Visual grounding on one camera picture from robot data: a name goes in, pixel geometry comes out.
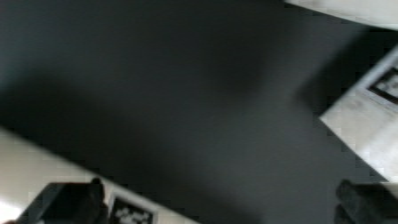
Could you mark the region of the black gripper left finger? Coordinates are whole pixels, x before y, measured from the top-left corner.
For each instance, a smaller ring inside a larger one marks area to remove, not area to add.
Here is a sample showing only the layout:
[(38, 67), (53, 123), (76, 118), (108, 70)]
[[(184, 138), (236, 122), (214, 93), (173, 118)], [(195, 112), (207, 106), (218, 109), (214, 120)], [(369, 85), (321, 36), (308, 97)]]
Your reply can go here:
[(15, 218), (15, 224), (108, 224), (104, 185), (88, 182), (51, 182)]

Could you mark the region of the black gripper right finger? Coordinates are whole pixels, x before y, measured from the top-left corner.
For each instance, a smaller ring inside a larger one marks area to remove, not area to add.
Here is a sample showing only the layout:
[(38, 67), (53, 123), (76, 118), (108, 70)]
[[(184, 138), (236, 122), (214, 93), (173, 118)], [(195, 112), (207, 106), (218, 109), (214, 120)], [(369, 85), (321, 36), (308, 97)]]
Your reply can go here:
[(353, 183), (335, 188), (333, 224), (398, 224), (398, 183)]

